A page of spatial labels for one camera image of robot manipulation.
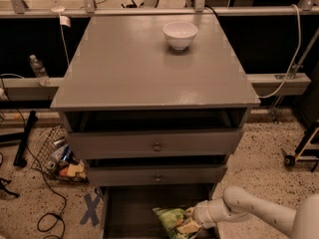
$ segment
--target plastic bottle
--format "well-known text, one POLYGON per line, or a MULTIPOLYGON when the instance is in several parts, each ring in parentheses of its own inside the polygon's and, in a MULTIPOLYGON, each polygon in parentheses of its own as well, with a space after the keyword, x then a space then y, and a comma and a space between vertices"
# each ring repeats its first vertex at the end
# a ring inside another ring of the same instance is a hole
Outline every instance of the plastic bottle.
POLYGON ((43 66, 41 60, 39 60, 35 55, 30 56, 30 66, 35 73, 36 77, 39 79, 41 86, 49 86, 50 78, 47 74, 46 68, 43 66))

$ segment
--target speckled floor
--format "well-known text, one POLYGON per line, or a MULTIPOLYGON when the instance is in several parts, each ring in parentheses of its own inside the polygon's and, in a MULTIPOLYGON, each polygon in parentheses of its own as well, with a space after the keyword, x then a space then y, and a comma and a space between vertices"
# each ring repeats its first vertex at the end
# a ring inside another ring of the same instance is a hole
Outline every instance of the speckled floor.
MULTIPOLYGON (((50 126, 59 121, 57 116, 52 119, 51 114, 50 118, 46 114, 38 114, 38 117, 28 143, 34 154, 40 150, 50 126)), ((280 149, 293 153, 305 129, 290 109, 280 110, 278 118, 280 123, 275 124, 267 110, 252 111, 244 126, 244 136, 236 153, 229 159, 229 168, 217 185, 213 198, 219 197, 227 185, 238 185, 258 197, 297 208, 308 195, 319 192, 319 169, 311 173, 312 163, 297 163, 292 170, 283 166, 280 149)), ((20 131, 21 125, 21 120, 13 116, 0 125, 0 133, 20 131)), ((20 197, 15 198, 0 191, 0 235, 7 239, 43 238, 50 233, 60 236, 63 228, 61 222, 48 233, 39 232, 37 223, 46 212, 59 214, 63 199, 52 193, 38 171, 31 169, 34 158, 30 153, 25 153, 28 161, 26 167, 13 166, 17 149, 17 144, 0 145, 0 151, 4 154, 0 177, 11 179, 8 189, 20 193, 20 197)), ((94 226, 89 219, 85 224, 80 224, 88 210, 84 196, 90 194, 92 200, 97 197, 93 186, 58 181, 49 181, 49 184, 67 198, 63 213, 66 225, 64 238, 101 238, 101 222, 94 226)), ((99 221, 102 207, 100 200, 96 208, 99 221)), ((42 225, 52 224, 49 219, 42 225)), ((255 217, 242 223, 219 223, 218 230, 221 239, 286 238, 255 217)))

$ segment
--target metal basket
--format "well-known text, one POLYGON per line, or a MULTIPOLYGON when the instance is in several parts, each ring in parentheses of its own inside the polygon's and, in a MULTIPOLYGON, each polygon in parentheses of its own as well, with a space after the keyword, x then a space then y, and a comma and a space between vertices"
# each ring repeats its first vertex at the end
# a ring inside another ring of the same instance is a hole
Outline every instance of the metal basket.
POLYGON ((31 165, 32 169, 36 169, 46 175, 47 178, 52 180, 65 180, 65 181, 79 181, 87 182, 87 178, 75 176, 60 176, 59 170, 49 169, 48 165, 52 162, 52 154, 57 151, 59 147, 62 147, 63 144, 66 144, 67 131, 62 125, 55 125, 50 130, 47 138, 45 139, 38 155, 35 157, 33 164, 31 165))

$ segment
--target open drawer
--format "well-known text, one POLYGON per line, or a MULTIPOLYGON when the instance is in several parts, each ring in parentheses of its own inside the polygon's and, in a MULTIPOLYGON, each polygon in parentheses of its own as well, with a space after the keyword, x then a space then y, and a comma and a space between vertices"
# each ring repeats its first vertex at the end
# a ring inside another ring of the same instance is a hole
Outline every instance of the open drawer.
MULTIPOLYGON (((209 199, 213 184, 110 187, 105 192, 104 238, 168 238, 154 208, 188 208, 209 199)), ((213 229, 197 238, 217 238, 213 229)))
POLYGON ((179 155, 231 155, 241 128, 171 131, 69 133, 68 143, 79 159, 179 155))
POLYGON ((88 178, 96 186, 216 183, 226 171, 222 163, 223 156, 92 160, 88 178))

